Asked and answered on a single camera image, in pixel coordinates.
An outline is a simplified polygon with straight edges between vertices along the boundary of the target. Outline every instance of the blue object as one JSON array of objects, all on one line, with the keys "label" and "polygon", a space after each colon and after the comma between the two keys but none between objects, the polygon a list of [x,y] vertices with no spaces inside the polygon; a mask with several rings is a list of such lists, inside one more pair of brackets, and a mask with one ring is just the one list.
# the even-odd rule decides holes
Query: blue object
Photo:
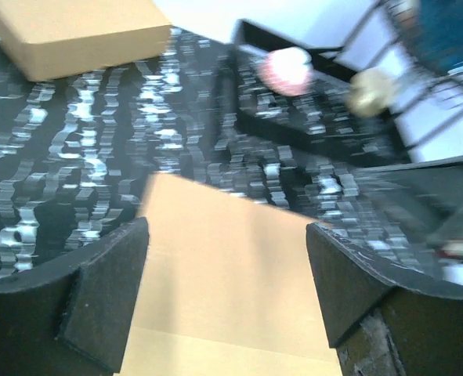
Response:
[{"label": "blue object", "polygon": [[420,57],[439,70],[463,72],[463,0],[421,0],[417,20]]}]

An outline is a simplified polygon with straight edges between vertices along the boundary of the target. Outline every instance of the black plastic container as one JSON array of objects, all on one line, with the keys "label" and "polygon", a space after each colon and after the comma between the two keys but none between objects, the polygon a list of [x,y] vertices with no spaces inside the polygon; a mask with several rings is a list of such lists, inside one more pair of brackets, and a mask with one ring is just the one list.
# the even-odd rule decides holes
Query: black plastic container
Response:
[{"label": "black plastic container", "polygon": [[[244,47],[271,52],[298,46],[306,50],[318,71],[310,94],[297,98],[278,95],[260,82],[254,72],[254,55]],[[336,63],[326,55],[342,47],[313,49],[290,41],[271,31],[242,20],[237,27],[227,61],[220,66],[221,76],[232,78],[236,126],[240,132],[275,143],[289,145],[310,154],[323,155],[359,167],[393,165],[410,161],[393,120],[386,111],[379,117],[361,119],[345,108],[345,92],[354,70]],[[248,77],[255,76],[255,88],[246,88]],[[256,93],[270,100],[269,114],[261,116]],[[270,114],[278,109],[278,116]],[[334,144],[344,145],[334,148]],[[379,150],[392,150],[380,154]]]}]

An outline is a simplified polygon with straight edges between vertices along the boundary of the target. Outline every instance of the white surface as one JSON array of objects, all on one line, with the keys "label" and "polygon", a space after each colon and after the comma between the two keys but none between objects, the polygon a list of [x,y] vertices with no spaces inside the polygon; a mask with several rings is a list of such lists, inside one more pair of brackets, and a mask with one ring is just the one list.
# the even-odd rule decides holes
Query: white surface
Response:
[{"label": "white surface", "polygon": [[[155,0],[176,25],[219,42],[230,42],[240,18],[248,18],[290,38],[313,46],[341,44],[373,0]],[[345,53],[343,61],[356,68],[365,67],[394,31],[384,15],[376,15]],[[407,71],[403,52],[396,48],[378,64],[389,73],[400,76]],[[399,99],[405,104],[422,85],[411,88]],[[449,110],[436,99],[421,103],[406,117],[399,119],[400,131],[407,143],[421,138],[461,107]],[[431,161],[463,154],[463,120],[432,142],[412,151],[416,161]]]}]

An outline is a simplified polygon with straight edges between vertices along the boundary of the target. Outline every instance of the pink ball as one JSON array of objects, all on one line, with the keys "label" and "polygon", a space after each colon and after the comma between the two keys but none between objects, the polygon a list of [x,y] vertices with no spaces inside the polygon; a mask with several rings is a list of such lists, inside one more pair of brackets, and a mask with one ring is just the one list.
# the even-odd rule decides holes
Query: pink ball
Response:
[{"label": "pink ball", "polygon": [[302,96],[309,92],[313,67],[308,52],[298,47],[269,53],[259,67],[264,85],[282,96]]}]

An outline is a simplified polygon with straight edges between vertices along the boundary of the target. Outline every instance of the brown cardboard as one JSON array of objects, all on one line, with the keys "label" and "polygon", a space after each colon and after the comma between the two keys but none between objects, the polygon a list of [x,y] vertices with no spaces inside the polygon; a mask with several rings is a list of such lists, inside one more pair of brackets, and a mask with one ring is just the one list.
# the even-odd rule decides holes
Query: brown cardboard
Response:
[{"label": "brown cardboard", "polygon": [[151,0],[0,0],[2,48],[29,81],[157,56],[169,35]]},{"label": "brown cardboard", "polygon": [[150,250],[121,376],[341,376],[306,251],[312,219],[166,174],[141,215]]}]

